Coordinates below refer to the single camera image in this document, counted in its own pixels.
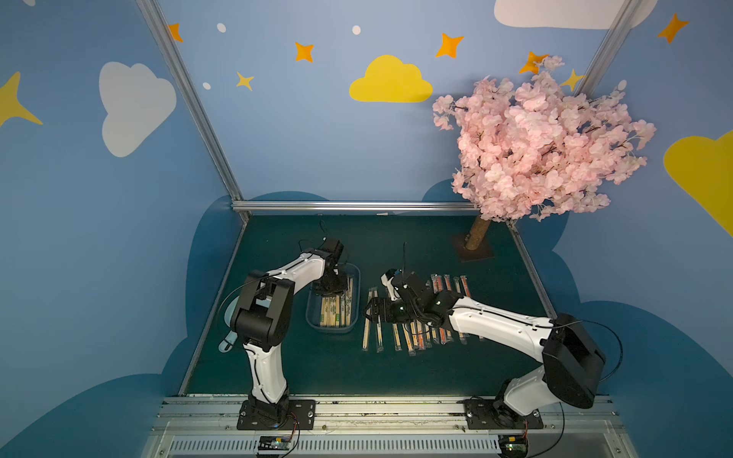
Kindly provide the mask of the clear plastic storage box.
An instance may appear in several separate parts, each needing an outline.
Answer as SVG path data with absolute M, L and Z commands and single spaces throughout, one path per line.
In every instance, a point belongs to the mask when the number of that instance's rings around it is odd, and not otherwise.
M 330 334 L 351 332 L 361 316 L 361 271 L 351 263 L 340 268 L 347 276 L 347 289 L 339 294 L 325 294 L 311 284 L 305 318 L 315 330 Z

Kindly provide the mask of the chopsticks red print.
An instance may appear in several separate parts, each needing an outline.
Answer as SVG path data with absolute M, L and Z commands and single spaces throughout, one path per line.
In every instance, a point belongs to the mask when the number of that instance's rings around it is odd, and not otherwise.
M 410 339 L 412 339 L 412 345 L 415 349 L 419 348 L 419 326 L 416 320 L 410 322 Z

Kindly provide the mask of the chopsticks green tip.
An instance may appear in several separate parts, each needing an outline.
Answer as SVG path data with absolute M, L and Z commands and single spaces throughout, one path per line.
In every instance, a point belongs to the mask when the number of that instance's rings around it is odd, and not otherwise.
M 398 324 L 392 324 L 392 337 L 394 340 L 394 349 L 396 351 L 401 351 L 403 349 L 402 343 L 401 343 L 401 337 L 400 337 L 400 328 Z

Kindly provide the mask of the red striped chopsticks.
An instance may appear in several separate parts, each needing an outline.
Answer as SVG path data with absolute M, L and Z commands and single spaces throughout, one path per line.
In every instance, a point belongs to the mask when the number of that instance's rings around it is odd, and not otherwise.
M 412 339 L 412 332 L 410 331 L 410 327 L 408 326 L 408 324 L 402 324 L 402 328 L 403 328 L 403 332 L 404 332 L 404 335 L 405 335 L 405 341 L 406 341 L 406 346 L 407 346 L 407 349 L 408 349 L 408 355 L 410 355 L 410 357 L 414 357 L 416 355 L 416 351 L 414 349 L 413 339 Z

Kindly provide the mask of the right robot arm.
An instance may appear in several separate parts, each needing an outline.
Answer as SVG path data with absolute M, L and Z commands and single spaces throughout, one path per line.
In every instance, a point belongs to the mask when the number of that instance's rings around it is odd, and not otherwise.
M 494 400 L 466 401 L 473 429 L 540 427 L 541 408 L 565 404 L 589 410 L 595 404 L 606 357 L 575 317 L 521 315 L 456 291 L 434 292 L 416 274 L 402 270 L 387 271 L 382 282 L 387 297 L 370 299 L 368 320 L 405 326 L 417 321 L 428 328 L 475 335 L 538 362 L 526 375 L 506 381 Z

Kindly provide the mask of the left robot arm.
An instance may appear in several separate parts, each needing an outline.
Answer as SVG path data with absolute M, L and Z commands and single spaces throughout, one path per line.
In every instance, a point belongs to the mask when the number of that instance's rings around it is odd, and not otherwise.
M 339 240 L 326 238 L 282 267 L 252 271 L 238 300 L 227 309 L 229 336 L 244 348 L 253 381 L 240 410 L 240 431 L 280 429 L 295 419 L 298 410 L 290 406 L 282 359 L 294 297 L 313 282 L 326 294 L 345 292 L 347 275 L 339 267 L 343 251 Z

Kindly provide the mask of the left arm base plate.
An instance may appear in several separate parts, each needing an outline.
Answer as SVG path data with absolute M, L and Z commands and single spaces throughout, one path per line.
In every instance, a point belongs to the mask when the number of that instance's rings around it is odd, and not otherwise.
M 249 397 L 242 403 L 237 421 L 238 431 L 312 431 L 316 413 L 316 401 L 310 399 L 286 399 L 269 404 Z

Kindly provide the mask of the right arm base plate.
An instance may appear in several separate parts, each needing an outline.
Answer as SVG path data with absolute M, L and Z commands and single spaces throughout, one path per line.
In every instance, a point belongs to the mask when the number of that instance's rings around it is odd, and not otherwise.
M 473 396 L 462 402 L 469 429 L 543 429 L 540 414 L 535 411 L 527 416 L 519 415 L 501 401 Z

